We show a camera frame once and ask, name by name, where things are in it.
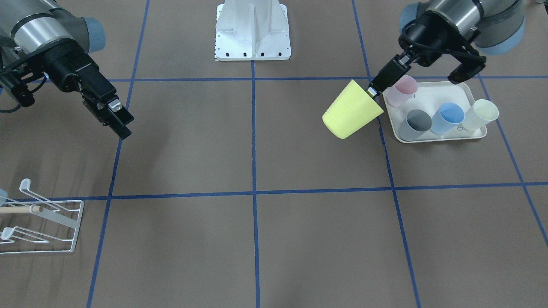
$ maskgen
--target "pink cup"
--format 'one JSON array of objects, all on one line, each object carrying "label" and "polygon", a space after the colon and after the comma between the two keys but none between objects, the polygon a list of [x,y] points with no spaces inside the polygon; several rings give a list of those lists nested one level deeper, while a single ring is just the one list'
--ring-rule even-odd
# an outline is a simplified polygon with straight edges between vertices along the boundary
[{"label": "pink cup", "polygon": [[386,100],[391,106],[400,107],[410,99],[418,89],[419,85],[415,78],[409,75],[403,75],[403,77],[389,89]]}]

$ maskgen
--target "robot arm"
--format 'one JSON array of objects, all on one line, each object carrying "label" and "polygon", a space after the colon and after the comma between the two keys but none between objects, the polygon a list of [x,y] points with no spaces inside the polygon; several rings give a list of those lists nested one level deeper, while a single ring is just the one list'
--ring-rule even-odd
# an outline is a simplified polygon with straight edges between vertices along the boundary
[{"label": "robot arm", "polygon": [[20,106],[29,107],[36,89],[29,90],[27,84],[47,77],[62,92],[80,92],[97,120],[125,139],[133,116],[88,55],[104,45],[95,19],[76,18],[54,0],[0,1],[2,88]]},{"label": "robot arm", "polygon": [[403,53],[396,55],[372,80],[367,93],[372,98],[393,86],[416,62],[431,66],[442,54],[455,57],[460,65],[448,76],[458,84],[485,68],[485,54],[503,53],[523,36],[523,0],[430,0],[412,6],[416,19],[405,24],[399,37]]}]

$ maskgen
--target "blue cup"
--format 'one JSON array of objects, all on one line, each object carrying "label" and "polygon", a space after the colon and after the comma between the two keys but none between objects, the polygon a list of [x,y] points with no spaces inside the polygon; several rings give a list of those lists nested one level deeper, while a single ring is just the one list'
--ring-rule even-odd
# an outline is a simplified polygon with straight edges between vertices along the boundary
[{"label": "blue cup", "polygon": [[435,134],[443,135],[462,123],[462,121],[464,121],[463,109],[453,102],[446,102],[439,107],[432,117],[432,128],[430,130]]}]

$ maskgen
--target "white tray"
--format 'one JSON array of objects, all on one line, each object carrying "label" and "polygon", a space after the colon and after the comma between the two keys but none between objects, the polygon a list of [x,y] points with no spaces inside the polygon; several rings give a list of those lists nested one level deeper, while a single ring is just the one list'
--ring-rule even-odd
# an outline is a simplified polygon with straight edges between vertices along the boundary
[{"label": "white tray", "polygon": [[384,102],[388,110],[388,117],[396,139],[403,143],[432,142],[445,140],[466,140],[479,139],[487,135],[487,128],[482,126],[476,130],[466,130],[462,127],[455,127],[443,135],[434,134],[431,130],[424,133],[414,141],[405,141],[399,138],[398,129],[407,113],[413,109],[421,109],[427,112],[431,117],[434,116],[438,108],[445,102],[454,102],[459,105],[464,112],[475,102],[470,88],[465,83],[452,84],[448,81],[441,82],[419,82],[419,89],[405,104],[401,107],[394,107],[386,102],[387,91],[383,92]]}]

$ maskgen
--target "white wire rack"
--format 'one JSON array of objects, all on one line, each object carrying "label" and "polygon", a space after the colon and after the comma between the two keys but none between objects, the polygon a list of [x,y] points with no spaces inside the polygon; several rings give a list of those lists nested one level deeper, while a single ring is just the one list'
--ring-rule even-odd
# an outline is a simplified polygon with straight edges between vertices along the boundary
[{"label": "white wire rack", "polygon": [[[7,215],[30,215],[38,217],[38,223],[32,224],[31,219],[28,219],[25,220],[25,226],[21,226],[20,222],[17,223],[17,219],[10,216],[12,218],[10,221],[15,223],[0,229],[0,254],[74,251],[82,222],[84,202],[82,200],[51,201],[31,191],[30,185],[31,180],[24,179],[21,181],[19,191],[35,201],[19,202],[3,196],[0,198],[0,218]],[[57,228],[46,227],[46,224],[52,223]]]}]

